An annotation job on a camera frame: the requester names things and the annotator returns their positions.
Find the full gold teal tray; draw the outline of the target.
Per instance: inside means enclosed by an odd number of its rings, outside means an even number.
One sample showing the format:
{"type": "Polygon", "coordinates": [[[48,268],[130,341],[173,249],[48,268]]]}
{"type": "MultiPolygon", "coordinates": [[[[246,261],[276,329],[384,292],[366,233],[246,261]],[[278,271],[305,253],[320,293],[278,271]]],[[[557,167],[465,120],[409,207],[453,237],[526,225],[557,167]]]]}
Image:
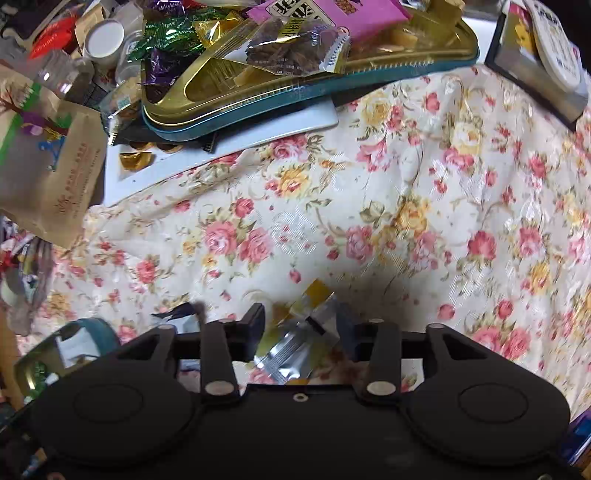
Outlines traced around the full gold teal tray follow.
{"type": "Polygon", "coordinates": [[[435,1],[369,37],[322,20],[204,7],[148,21],[139,54],[142,115],[169,141],[190,141],[321,97],[474,64],[478,40],[460,1],[435,1]]]}

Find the white remote control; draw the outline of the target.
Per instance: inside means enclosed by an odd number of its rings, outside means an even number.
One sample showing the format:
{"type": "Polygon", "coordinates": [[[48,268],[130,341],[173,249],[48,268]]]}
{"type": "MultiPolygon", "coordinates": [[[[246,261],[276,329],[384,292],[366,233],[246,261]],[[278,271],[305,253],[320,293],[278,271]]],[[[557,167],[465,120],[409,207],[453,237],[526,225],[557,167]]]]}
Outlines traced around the white remote control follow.
{"type": "Polygon", "coordinates": [[[581,81],[581,62],[560,20],[540,1],[525,1],[525,5],[533,23],[538,54],[547,73],[563,91],[575,91],[581,81]]]}

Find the green and white snack packet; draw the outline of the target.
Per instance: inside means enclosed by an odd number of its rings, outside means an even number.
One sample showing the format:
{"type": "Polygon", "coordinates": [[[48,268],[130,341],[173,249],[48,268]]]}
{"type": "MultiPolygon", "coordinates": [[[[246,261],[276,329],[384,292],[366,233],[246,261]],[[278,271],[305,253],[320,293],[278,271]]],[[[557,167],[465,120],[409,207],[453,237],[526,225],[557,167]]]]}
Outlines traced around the green and white snack packet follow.
{"type": "Polygon", "coordinates": [[[151,315],[154,325],[172,326],[178,334],[200,331],[200,312],[190,303],[182,303],[171,310],[151,315]]]}

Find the white board under tray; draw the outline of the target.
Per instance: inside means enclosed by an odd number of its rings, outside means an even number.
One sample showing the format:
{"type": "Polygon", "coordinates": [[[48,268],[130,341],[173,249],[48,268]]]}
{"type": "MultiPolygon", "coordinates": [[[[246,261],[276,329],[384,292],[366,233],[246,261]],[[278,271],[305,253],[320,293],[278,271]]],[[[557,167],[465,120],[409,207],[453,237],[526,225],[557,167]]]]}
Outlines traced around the white board under tray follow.
{"type": "Polygon", "coordinates": [[[283,137],[325,129],[338,123],[332,99],[324,97],[238,122],[205,141],[119,144],[107,148],[102,204],[121,200],[187,169],[283,137]]]}

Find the silver yellow snack packet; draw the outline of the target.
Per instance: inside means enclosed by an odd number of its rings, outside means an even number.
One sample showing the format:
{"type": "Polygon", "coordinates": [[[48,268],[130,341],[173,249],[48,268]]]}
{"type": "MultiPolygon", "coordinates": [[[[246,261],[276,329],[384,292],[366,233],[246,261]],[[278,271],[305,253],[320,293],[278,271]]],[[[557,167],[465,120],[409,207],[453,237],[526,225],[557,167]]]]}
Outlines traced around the silver yellow snack packet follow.
{"type": "Polygon", "coordinates": [[[274,383],[304,381],[339,341],[335,317],[338,297],[315,280],[287,310],[287,316],[263,334],[254,364],[274,383]]]}

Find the white lidded jar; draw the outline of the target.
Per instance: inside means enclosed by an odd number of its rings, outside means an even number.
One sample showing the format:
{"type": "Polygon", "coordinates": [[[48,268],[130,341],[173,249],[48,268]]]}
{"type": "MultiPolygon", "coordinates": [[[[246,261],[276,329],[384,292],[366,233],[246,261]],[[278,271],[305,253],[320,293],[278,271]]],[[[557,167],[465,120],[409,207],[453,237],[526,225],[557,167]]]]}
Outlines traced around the white lidded jar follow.
{"type": "Polygon", "coordinates": [[[123,25],[114,19],[98,22],[87,33],[83,54],[93,63],[110,69],[119,59],[125,39],[123,25]]]}

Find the floral tablecloth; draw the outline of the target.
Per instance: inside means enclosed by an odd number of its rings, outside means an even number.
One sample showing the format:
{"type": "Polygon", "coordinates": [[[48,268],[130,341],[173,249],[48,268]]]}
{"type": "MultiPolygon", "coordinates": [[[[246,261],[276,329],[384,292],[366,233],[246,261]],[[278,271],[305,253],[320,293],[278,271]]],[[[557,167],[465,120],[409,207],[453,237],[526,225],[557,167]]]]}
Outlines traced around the floral tablecloth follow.
{"type": "Polygon", "coordinates": [[[322,281],[367,318],[443,323],[590,405],[590,118],[566,128],[483,66],[400,81],[332,128],[94,207],[57,250],[27,353],[67,322],[122,341],[188,301],[276,322],[322,281]]]}

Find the brown paper bag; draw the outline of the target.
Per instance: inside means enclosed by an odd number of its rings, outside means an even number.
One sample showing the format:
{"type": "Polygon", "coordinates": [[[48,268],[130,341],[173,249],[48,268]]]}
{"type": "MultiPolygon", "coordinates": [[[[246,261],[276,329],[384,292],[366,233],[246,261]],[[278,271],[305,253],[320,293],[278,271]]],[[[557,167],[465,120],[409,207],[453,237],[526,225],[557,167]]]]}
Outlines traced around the brown paper bag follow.
{"type": "Polygon", "coordinates": [[[71,247],[106,147],[97,111],[1,68],[1,213],[19,227],[71,247]]]}

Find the pink snack package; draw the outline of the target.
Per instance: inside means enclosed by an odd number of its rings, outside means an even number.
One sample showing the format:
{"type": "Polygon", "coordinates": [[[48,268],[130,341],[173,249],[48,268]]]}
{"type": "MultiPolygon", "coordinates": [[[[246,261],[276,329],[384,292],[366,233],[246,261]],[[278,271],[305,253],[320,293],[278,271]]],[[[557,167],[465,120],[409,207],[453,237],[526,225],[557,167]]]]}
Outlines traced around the pink snack package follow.
{"type": "Polygon", "coordinates": [[[345,29],[353,40],[372,36],[411,18],[399,1],[391,0],[266,1],[250,8],[247,15],[257,24],[270,17],[322,20],[345,29]]]}

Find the black framed book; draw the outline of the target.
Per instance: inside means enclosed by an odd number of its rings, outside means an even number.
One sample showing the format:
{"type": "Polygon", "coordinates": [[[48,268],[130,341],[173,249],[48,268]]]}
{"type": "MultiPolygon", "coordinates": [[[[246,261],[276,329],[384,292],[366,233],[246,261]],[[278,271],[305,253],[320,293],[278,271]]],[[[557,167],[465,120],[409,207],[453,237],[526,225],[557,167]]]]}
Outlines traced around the black framed book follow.
{"type": "MultiPolygon", "coordinates": [[[[580,51],[571,42],[580,62],[580,51]]],[[[525,1],[508,1],[502,9],[485,65],[524,89],[570,131],[576,129],[589,99],[585,71],[575,91],[565,92],[547,73],[538,54],[525,1]]]]}

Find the empty gold teal tray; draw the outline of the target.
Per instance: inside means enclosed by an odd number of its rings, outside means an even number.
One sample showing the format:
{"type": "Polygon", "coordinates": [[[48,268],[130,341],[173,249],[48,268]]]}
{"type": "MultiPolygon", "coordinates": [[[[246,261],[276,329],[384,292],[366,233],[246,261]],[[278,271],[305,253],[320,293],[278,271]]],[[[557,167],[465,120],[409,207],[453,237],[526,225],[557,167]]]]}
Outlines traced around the empty gold teal tray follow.
{"type": "Polygon", "coordinates": [[[83,318],[67,323],[14,366],[24,403],[33,401],[48,386],[120,346],[115,330],[100,318],[83,318]]]}

